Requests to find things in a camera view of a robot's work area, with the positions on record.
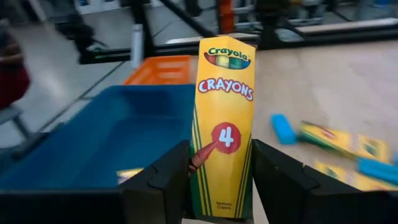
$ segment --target green stripe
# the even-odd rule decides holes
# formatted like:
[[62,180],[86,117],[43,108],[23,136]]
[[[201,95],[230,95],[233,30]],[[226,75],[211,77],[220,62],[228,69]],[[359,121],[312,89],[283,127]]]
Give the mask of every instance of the green stripe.
[[249,175],[249,168],[250,168],[250,162],[251,162],[251,153],[252,153],[252,149],[251,149],[251,143],[252,141],[250,141],[249,146],[248,146],[248,161],[247,161],[247,166],[246,166],[246,170],[245,170],[245,175],[243,177],[243,185],[242,185],[242,195],[241,195],[241,202],[239,204],[239,212],[238,212],[238,217],[237,218],[241,218],[242,217],[242,211],[243,211],[243,203],[244,203],[244,199],[245,199],[245,192],[243,189],[247,190],[248,189],[248,175]]
[[251,134],[249,136],[248,146],[246,147],[246,155],[244,156],[244,164],[243,164],[243,169],[242,169],[241,181],[239,183],[238,199],[236,201],[236,207],[235,207],[235,218],[238,217],[238,213],[239,213],[238,212],[239,211],[239,207],[240,207],[239,205],[240,205],[240,202],[241,202],[240,198],[242,196],[242,191],[243,191],[244,171],[245,171],[246,166],[247,166],[246,161],[248,160],[248,152],[249,152],[248,147],[250,145],[250,142],[251,142]]
[[326,142],[325,140],[319,138],[317,135],[308,133],[306,131],[303,131],[302,134],[306,138],[307,142],[317,145],[317,146],[321,147],[322,149],[332,151],[340,156],[348,157],[350,159],[354,159],[356,157],[355,153],[344,150],[333,143]]
[[[251,141],[251,151],[249,155],[253,155],[253,146],[252,146],[252,141]],[[249,169],[248,169],[248,176],[246,179],[248,182],[246,183],[246,191],[244,193],[243,197],[243,208],[242,208],[242,215],[241,218],[248,218],[252,216],[252,207],[253,207],[253,192],[252,192],[252,185],[253,185],[253,175],[252,175],[252,169],[253,169],[253,164],[251,162],[251,156],[249,156]]]
[[[196,113],[197,113],[197,111],[196,111],[196,107],[195,107],[195,112],[194,112],[194,114],[195,114],[195,117],[196,117],[196,119],[197,119],[197,116],[196,116]],[[200,140],[198,140],[198,135],[197,135],[197,129],[196,129],[196,125],[193,125],[193,132],[194,132],[194,135],[195,135],[195,141],[196,141],[196,144],[197,144],[197,151],[199,151],[200,149],[201,149],[201,146],[199,146],[199,143],[198,143],[198,141],[200,141]],[[197,172],[199,171],[199,173],[200,173],[200,177],[202,178],[203,177],[203,174],[202,174],[202,171],[201,171],[201,168],[199,167],[198,168],[198,170],[197,170]],[[203,179],[201,180],[201,189],[202,189],[202,197],[200,197],[200,198],[203,198],[204,200],[205,200],[205,185],[204,185],[204,183],[203,183]],[[204,215],[207,215],[207,204],[206,204],[206,200],[203,202],[204,204],[205,204],[205,214]]]
[[[199,149],[201,149],[201,148],[202,148],[202,144],[201,144],[201,138],[200,138],[199,121],[198,121],[198,112],[197,112],[196,104],[195,104],[195,117],[196,117],[196,121],[197,121],[196,127],[197,127],[197,129],[198,129],[198,136],[199,136],[199,140],[198,140],[198,141],[199,141],[199,145],[200,145],[200,148],[199,148]],[[210,215],[213,216],[213,211],[212,211],[212,209],[211,209],[211,200],[210,200],[209,186],[208,186],[207,175],[206,175],[206,166],[203,164],[203,165],[202,165],[202,168],[203,168],[203,178],[204,178],[205,185],[206,185],[207,201],[208,201],[208,206],[209,206],[209,209],[210,209]]]
[[[194,139],[195,137],[193,136],[192,132],[192,140],[190,141],[190,159],[195,155],[195,143]],[[192,207],[194,213],[198,213],[200,211],[200,214],[203,214],[203,208],[201,207],[201,200],[200,200],[200,190],[199,190],[199,180],[198,180],[198,172],[194,172],[192,176],[190,177],[190,185],[191,185],[191,191],[192,191]]]

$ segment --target red clothing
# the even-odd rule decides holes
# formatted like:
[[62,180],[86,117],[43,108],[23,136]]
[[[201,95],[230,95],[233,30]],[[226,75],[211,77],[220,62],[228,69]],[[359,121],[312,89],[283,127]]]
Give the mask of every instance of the red clothing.
[[0,109],[21,99],[30,85],[30,79],[23,65],[0,66]]

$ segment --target crayon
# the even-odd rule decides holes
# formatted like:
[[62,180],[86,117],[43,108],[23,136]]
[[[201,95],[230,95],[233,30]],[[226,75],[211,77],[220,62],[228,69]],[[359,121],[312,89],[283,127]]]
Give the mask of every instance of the crayon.
[[205,163],[210,154],[213,152],[217,143],[218,141],[211,142],[202,149],[199,149],[198,152],[193,155],[188,165],[188,177],[190,177],[197,169],[199,169]]
[[212,65],[233,69],[233,70],[241,70],[248,68],[248,66],[251,63],[251,60],[246,61],[241,58],[229,57],[226,55],[210,55],[207,52],[205,53],[205,58]]
[[229,57],[225,55],[217,55],[216,65],[224,68],[229,68]]

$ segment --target brown crayon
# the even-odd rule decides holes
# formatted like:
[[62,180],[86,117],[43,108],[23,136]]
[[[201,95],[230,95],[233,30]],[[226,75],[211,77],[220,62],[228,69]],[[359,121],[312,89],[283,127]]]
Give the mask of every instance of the brown crayon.
[[198,150],[195,155],[193,155],[192,159],[189,161],[188,165],[188,177],[190,177],[197,169],[199,169],[209,158],[210,154],[216,148],[218,141],[214,141],[207,146]]

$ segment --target yellow box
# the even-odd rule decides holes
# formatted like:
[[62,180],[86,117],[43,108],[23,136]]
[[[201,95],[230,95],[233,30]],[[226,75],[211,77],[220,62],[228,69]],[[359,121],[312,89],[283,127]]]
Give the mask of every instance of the yellow box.
[[392,185],[382,180],[367,177],[352,170],[345,170],[342,167],[315,161],[314,168],[317,171],[351,185],[358,190],[398,190],[398,186]]
[[251,215],[255,53],[231,37],[200,41],[190,153],[196,215]]
[[300,137],[304,141],[338,151],[355,159],[365,157],[390,163],[391,152],[385,141],[372,139],[361,134],[329,129],[316,124],[302,122]]

